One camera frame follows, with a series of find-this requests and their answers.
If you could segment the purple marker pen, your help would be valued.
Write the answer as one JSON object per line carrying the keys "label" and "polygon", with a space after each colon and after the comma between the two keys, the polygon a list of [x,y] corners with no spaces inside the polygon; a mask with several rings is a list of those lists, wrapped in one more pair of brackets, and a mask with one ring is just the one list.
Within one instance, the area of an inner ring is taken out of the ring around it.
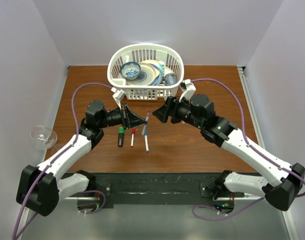
{"label": "purple marker pen", "polygon": [[147,124],[148,124],[148,120],[149,120],[149,117],[150,117],[150,111],[148,111],[147,115],[146,115],[146,118],[145,118],[145,125],[143,126],[142,128],[142,132],[141,132],[141,135],[144,135],[145,134],[145,131],[146,131],[146,128],[147,128]]}

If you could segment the white blue marker pen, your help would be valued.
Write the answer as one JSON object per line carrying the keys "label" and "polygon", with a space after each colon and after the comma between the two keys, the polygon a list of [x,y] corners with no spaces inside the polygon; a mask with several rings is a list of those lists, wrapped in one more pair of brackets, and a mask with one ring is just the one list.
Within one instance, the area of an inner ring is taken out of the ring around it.
{"label": "white blue marker pen", "polygon": [[146,150],[147,153],[149,153],[150,149],[149,149],[148,138],[147,139],[144,138],[144,142],[145,142],[145,150]]}

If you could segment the green pen cap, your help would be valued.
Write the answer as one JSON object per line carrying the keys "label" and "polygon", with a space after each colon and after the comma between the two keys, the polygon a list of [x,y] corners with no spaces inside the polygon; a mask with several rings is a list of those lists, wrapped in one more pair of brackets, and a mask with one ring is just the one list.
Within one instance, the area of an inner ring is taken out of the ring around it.
{"label": "green pen cap", "polygon": [[119,134],[124,134],[125,133],[125,129],[123,127],[119,127],[118,133]]}

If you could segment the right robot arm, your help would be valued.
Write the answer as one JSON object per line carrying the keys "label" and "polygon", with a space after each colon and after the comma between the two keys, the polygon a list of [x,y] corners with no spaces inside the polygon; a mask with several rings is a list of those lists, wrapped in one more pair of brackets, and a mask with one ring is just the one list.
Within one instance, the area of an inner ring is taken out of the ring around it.
{"label": "right robot arm", "polygon": [[214,103],[206,95],[197,94],[189,100],[168,97],[152,114],[162,123],[185,122],[198,128],[205,140],[233,153],[260,174],[223,171],[214,182],[214,199],[245,193],[264,198],[278,210],[288,211],[298,196],[305,168],[299,163],[284,162],[245,137],[235,124],[216,115]]}

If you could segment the white red marker pen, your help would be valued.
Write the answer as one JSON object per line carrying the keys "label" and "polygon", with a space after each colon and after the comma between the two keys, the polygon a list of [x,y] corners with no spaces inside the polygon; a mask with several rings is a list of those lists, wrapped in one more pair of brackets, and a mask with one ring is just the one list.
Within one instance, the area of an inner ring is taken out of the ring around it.
{"label": "white red marker pen", "polygon": [[134,139],[135,139],[135,134],[132,133],[132,135],[131,135],[131,142],[130,142],[130,147],[131,147],[131,148],[134,147]]}

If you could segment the black green highlighter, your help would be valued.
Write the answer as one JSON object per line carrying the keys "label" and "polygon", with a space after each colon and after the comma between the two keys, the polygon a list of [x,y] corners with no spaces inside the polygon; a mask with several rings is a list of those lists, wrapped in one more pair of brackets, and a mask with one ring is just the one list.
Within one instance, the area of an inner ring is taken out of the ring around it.
{"label": "black green highlighter", "polygon": [[124,133],[123,132],[119,132],[118,133],[118,142],[117,142],[117,146],[118,147],[123,147],[124,144]]}

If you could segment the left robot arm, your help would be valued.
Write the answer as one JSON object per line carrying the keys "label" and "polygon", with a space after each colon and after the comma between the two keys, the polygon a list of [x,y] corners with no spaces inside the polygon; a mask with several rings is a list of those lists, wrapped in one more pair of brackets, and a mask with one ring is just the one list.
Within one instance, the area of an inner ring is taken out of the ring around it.
{"label": "left robot arm", "polygon": [[126,103],[107,111],[100,100],[91,101],[72,139],[48,160],[22,170],[16,202],[45,217],[67,197],[80,192],[84,196],[93,195],[96,191],[94,176],[83,170],[68,178],[63,178],[63,175],[101,141],[104,128],[120,125],[128,130],[146,123]]}

